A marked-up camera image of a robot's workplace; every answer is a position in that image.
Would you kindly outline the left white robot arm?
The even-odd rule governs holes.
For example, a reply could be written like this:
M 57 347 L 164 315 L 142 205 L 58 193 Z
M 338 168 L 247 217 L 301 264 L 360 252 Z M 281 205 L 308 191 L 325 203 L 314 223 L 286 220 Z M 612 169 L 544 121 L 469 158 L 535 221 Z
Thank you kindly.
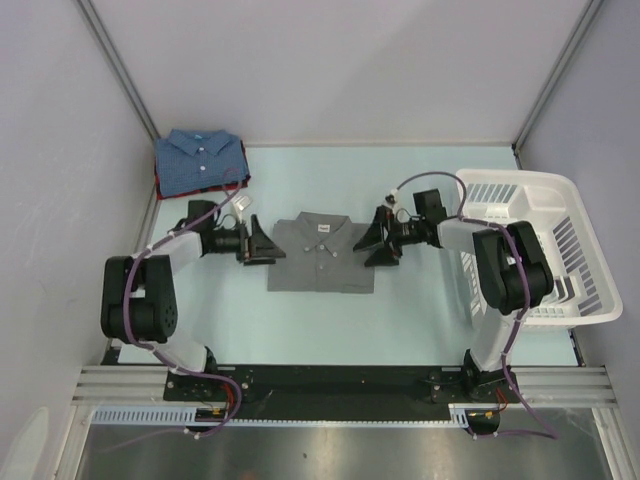
M 232 203 L 235 223 L 224 227 L 224 205 L 189 201 L 187 215 L 165 237 L 136 254 L 111 257 L 104 267 L 103 334 L 148 353 L 175 374 L 187 375 L 187 389 L 202 400 L 219 392 L 221 376 L 211 349 L 178 329 L 174 277 L 209 254 L 230 254 L 244 266 L 272 265 L 286 257 L 256 215 L 242 218 L 243 200 Z

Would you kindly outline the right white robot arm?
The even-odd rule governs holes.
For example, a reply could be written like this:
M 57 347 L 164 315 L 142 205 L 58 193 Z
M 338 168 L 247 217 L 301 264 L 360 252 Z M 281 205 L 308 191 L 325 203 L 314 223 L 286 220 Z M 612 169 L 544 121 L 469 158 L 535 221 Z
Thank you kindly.
M 430 378 L 431 396 L 435 401 L 457 396 L 474 403 L 500 401 L 515 389 L 509 359 L 524 321 L 554 288 L 535 230 L 527 221 L 503 226 L 450 216 L 436 189 L 414 194 L 413 201 L 415 215 L 402 220 L 394 195 L 388 195 L 353 249 L 367 252 L 368 267 L 398 265 L 407 245 L 470 255 L 486 315 L 460 369 L 440 369 Z

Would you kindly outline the grey long sleeve shirt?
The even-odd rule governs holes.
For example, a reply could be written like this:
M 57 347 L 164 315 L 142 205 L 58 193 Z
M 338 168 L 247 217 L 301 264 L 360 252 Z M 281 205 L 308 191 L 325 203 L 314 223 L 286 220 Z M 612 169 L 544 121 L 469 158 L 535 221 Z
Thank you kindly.
M 367 253 L 353 250 L 367 229 L 348 216 L 311 212 L 277 221 L 271 238 L 285 256 L 268 268 L 267 290 L 372 294 L 375 270 L 365 265 Z

